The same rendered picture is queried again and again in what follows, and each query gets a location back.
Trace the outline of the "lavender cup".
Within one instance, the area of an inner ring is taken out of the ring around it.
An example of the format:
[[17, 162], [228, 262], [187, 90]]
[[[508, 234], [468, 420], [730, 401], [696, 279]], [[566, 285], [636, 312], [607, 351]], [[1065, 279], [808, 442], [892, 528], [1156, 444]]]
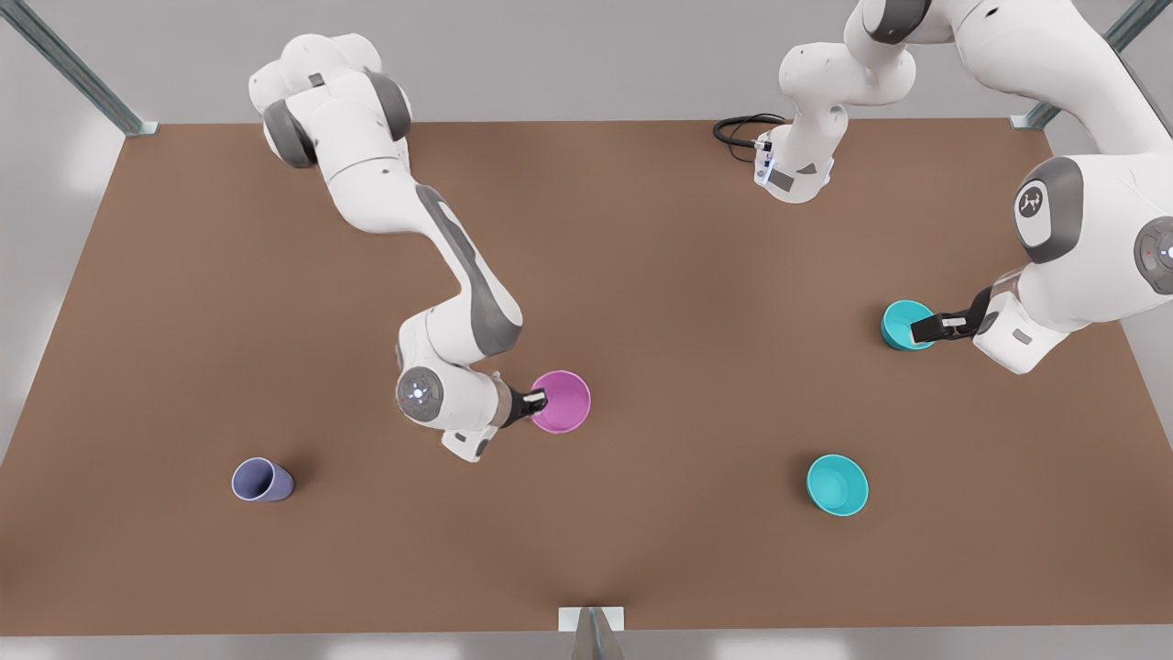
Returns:
[[231, 477], [232, 494], [240, 501], [282, 501], [289, 498], [294, 488], [290, 472], [263, 456], [244, 460]]

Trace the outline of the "pink bowl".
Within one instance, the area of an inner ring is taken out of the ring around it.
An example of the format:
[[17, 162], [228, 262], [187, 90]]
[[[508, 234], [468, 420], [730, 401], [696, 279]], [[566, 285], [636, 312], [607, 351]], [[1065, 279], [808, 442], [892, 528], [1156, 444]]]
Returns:
[[533, 388], [545, 393], [545, 408], [533, 415], [533, 423], [545, 433], [565, 434], [578, 429], [591, 408], [586, 381], [571, 370], [552, 370], [538, 377]]

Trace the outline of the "teal blue bowl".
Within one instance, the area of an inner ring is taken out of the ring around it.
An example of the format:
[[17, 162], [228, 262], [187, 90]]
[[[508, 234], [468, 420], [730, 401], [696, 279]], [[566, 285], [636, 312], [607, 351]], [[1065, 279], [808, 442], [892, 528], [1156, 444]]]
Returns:
[[829, 454], [813, 460], [806, 472], [806, 492], [825, 513], [850, 517], [869, 499], [866, 472], [849, 456]]
[[884, 343], [896, 351], [923, 351], [933, 346], [933, 341], [916, 342], [911, 325], [933, 317], [931, 309], [917, 301], [900, 300], [891, 302], [882, 315], [880, 325]]

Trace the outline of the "silver frame post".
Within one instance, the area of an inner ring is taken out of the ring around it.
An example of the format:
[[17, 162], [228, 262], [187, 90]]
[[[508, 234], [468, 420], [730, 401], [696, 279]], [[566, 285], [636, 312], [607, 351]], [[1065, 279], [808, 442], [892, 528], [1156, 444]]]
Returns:
[[558, 608], [558, 631], [574, 634], [571, 660], [628, 660], [616, 635], [625, 628], [624, 607]]
[[[1002, 91], [1036, 101], [1010, 117], [1017, 130], [1042, 130], [1060, 113], [1080, 122], [1101, 154], [1141, 154], [1173, 143], [1173, 0], [1131, 0], [1105, 32], [1082, 9], [1107, 9], [1114, 0], [1006, 0], [1013, 9], [1011, 63]], [[1168, 77], [1166, 104], [1143, 84], [1123, 57], [1126, 47], [1157, 22], [1161, 49], [1153, 61]]]
[[26, 0], [0, 0], [0, 18], [53, 66], [63, 79], [104, 114], [126, 137], [151, 137], [158, 134], [158, 122], [143, 121], [126, 102], [91, 70], [62, 38], [38, 16]]

